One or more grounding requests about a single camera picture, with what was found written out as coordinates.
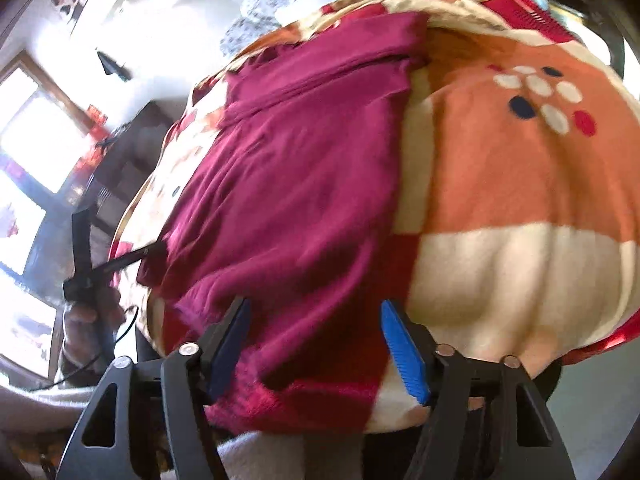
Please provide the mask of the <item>left hand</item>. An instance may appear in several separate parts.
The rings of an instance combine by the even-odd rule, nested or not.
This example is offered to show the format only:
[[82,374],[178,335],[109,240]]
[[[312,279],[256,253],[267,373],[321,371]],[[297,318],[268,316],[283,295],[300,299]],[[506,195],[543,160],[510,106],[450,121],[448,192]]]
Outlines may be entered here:
[[113,287],[102,288],[96,298],[96,307],[73,302],[65,308],[60,353],[60,371],[64,375],[81,368],[92,374],[102,374],[107,367],[96,323],[103,321],[114,336],[125,322],[125,312],[119,305],[119,292]]

